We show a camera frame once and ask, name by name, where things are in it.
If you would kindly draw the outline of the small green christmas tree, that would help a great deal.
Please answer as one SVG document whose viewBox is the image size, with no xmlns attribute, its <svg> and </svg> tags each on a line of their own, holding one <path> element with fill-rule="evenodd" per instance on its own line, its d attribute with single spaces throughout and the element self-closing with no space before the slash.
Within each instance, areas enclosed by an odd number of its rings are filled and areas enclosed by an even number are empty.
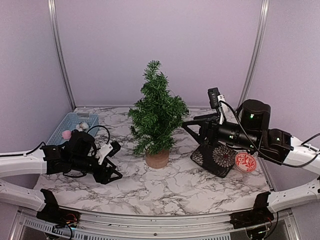
<svg viewBox="0 0 320 240">
<path fill-rule="evenodd" d="M 132 120 L 130 132 L 135 146 L 133 153 L 145 154 L 146 164 L 162 169 L 169 162 L 175 144 L 173 133 L 182 126 L 189 109 L 179 95 L 171 95 L 168 77 L 161 72 L 161 62 L 151 60 L 143 73 L 143 97 L 128 112 Z"/>
</svg>

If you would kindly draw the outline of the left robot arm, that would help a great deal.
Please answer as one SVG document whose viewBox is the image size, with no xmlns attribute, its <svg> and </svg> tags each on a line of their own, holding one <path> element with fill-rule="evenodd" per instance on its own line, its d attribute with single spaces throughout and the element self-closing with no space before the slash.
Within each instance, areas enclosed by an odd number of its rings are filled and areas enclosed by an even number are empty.
<svg viewBox="0 0 320 240">
<path fill-rule="evenodd" d="M 109 160 L 120 149 L 117 141 L 108 141 L 98 148 L 92 135 L 74 130 L 69 140 L 60 145 L 42 143 L 29 152 L 1 155 L 0 176 L 53 175 L 78 171 L 83 175 L 91 174 L 97 183 L 106 185 L 122 178 Z M 53 223 L 60 222 L 64 216 L 55 196 L 46 189 L 33 190 L 1 181 L 0 201 L 43 212 Z"/>
</svg>

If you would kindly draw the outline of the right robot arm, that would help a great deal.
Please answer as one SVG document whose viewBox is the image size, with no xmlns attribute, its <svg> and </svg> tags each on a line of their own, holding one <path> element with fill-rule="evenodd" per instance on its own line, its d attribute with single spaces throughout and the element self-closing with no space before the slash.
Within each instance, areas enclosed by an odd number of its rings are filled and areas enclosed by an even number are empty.
<svg viewBox="0 0 320 240">
<path fill-rule="evenodd" d="M 223 119 L 223 111 L 194 117 L 182 128 L 199 144 L 191 159 L 199 166 L 224 178 L 236 163 L 253 154 L 291 168 L 320 172 L 320 151 L 290 133 L 269 128 L 271 107 L 259 100 L 245 100 L 234 114 L 235 123 Z"/>
</svg>

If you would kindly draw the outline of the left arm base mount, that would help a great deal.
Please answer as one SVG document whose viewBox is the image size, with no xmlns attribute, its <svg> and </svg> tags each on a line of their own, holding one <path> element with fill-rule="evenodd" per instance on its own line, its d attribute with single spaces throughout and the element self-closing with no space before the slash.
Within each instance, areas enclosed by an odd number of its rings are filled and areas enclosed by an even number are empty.
<svg viewBox="0 0 320 240">
<path fill-rule="evenodd" d="M 38 211 L 36 217 L 40 220 L 56 224 L 57 228 L 76 227 L 80 218 L 78 211 L 46 206 Z"/>
</svg>

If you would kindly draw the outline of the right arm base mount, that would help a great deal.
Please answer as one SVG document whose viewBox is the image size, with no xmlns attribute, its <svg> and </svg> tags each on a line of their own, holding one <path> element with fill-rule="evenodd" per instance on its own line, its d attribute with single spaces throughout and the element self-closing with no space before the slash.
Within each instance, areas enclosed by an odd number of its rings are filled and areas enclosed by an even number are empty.
<svg viewBox="0 0 320 240">
<path fill-rule="evenodd" d="M 271 222 L 274 219 L 274 215 L 269 210 L 251 209 L 232 213 L 229 223 L 234 229 L 240 229 Z"/>
</svg>

